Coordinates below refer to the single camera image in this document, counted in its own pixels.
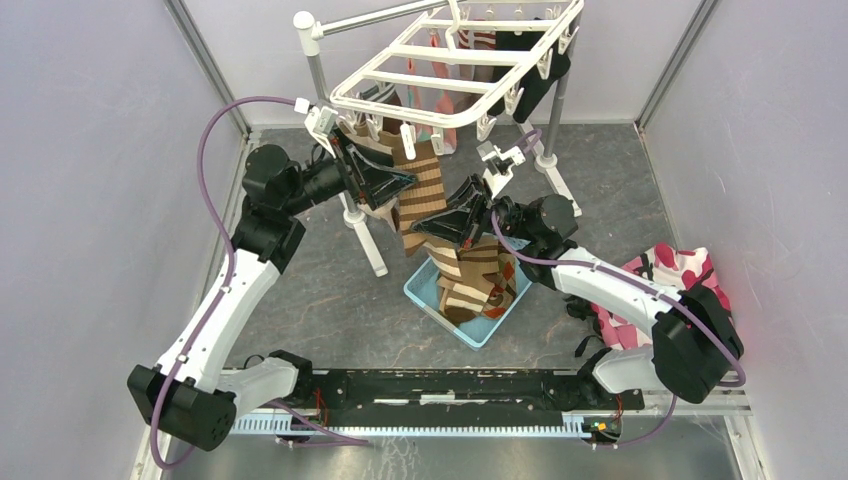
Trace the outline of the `brown tan striped sock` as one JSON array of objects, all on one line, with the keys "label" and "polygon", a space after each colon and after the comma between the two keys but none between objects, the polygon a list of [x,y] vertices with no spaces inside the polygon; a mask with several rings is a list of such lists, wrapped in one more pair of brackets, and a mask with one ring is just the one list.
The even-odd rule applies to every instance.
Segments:
[{"label": "brown tan striped sock", "polygon": [[373,209],[367,204],[360,204],[359,208],[369,216],[389,222],[400,233],[405,255],[409,257],[427,242],[424,234],[412,231],[412,224],[446,208],[440,162],[430,140],[417,142],[414,145],[416,157],[409,160],[399,135],[381,132],[379,136],[379,140],[375,141],[368,135],[355,135],[354,141],[358,145],[388,153],[393,159],[393,165],[413,173],[417,182],[383,207]]},{"label": "brown tan striped sock", "polygon": [[430,240],[424,248],[439,272],[442,315],[456,326],[483,315],[492,289],[484,275],[497,272],[498,255],[508,253],[500,242],[485,236],[470,249],[457,250],[445,241]]}]

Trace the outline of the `argyle beige sock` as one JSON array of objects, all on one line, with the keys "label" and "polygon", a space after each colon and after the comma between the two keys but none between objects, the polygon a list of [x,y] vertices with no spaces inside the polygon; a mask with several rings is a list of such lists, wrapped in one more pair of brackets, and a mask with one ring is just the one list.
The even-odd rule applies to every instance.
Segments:
[{"label": "argyle beige sock", "polygon": [[500,253],[498,271],[485,274],[484,278],[492,283],[492,289],[482,314],[489,319],[497,320],[507,312],[517,297],[514,256],[509,253]]}]

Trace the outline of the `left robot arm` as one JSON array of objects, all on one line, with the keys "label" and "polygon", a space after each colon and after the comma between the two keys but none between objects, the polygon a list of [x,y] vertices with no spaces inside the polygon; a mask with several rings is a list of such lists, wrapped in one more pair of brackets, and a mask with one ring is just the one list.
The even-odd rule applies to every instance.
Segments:
[{"label": "left robot arm", "polygon": [[225,261],[198,310],[152,367],[137,365],[127,386],[152,434],[203,451],[216,449],[236,421],[274,400],[306,405],[314,394],[310,361],[272,353],[226,376],[226,359],[259,300],[285,272],[304,235],[298,214],[344,192],[376,209],[418,181],[388,153],[334,130],[307,165],[283,147],[252,150],[242,179],[241,217],[226,234]]}]

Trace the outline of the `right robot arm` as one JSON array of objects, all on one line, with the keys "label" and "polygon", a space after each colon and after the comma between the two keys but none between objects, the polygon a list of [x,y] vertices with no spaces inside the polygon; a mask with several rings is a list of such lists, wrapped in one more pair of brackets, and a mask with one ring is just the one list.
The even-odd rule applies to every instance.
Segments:
[{"label": "right robot arm", "polygon": [[578,224],[572,202],[551,194],[529,204],[496,198],[478,175],[447,200],[445,210],[414,221],[416,233],[470,247],[484,235],[522,239],[514,251],[524,274],[551,290],[622,316],[649,345],[606,349],[586,363],[580,400],[602,408],[618,393],[660,389],[700,404],[718,387],[742,387],[744,345],[729,313],[706,286],[673,289],[616,267],[572,240]]}]

